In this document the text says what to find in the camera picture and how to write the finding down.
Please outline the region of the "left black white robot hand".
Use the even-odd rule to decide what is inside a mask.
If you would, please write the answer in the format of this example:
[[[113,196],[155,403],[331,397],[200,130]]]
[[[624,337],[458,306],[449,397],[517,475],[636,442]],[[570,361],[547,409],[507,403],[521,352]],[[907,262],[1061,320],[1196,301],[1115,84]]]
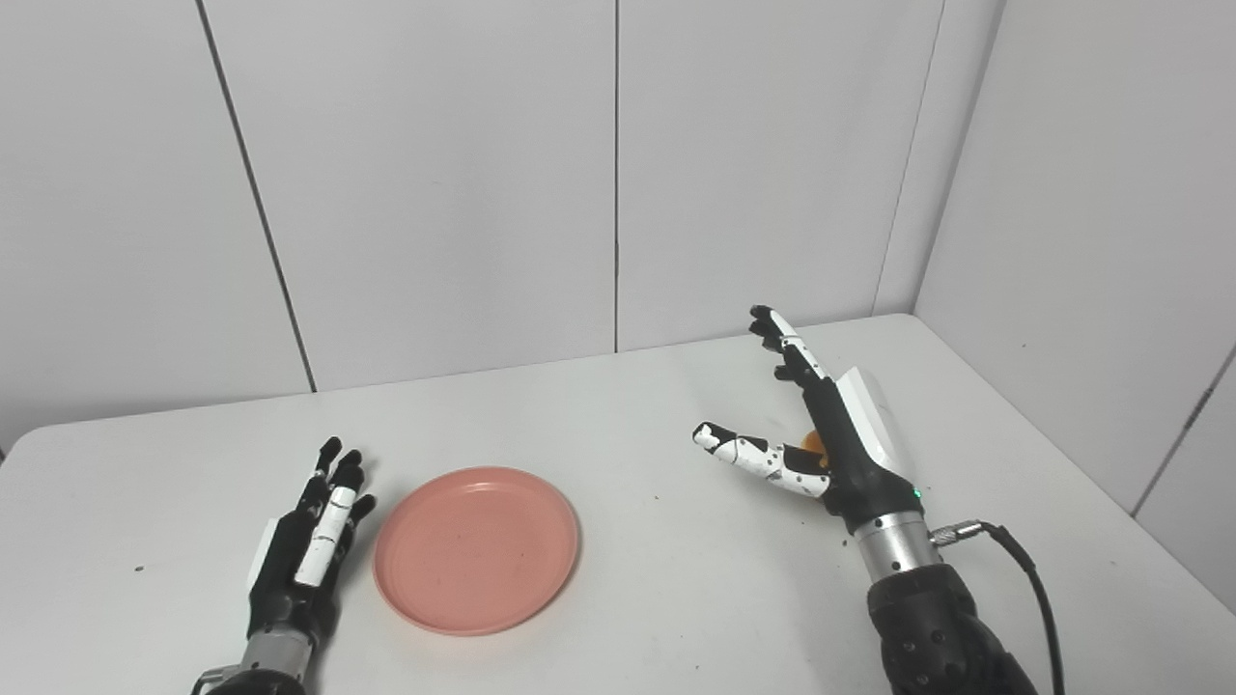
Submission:
[[[377,505],[375,493],[358,493],[366,479],[361,463],[361,453],[344,453],[344,443],[335,437],[319,449],[295,508],[269,532],[251,582],[243,636],[289,628],[318,647],[334,634],[340,573],[358,523]]]

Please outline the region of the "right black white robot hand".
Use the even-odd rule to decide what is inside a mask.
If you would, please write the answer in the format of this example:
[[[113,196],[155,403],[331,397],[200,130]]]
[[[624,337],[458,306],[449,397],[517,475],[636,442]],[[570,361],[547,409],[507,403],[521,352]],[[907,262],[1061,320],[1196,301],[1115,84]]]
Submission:
[[[848,532],[885,514],[923,514],[921,493],[892,465],[892,449],[878,439],[878,414],[861,404],[857,380],[836,378],[796,329],[769,305],[753,305],[750,333],[784,360],[772,375],[798,386],[821,453],[772,445],[711,422],[693,430],[693,444],[780,488],[818,500]]]

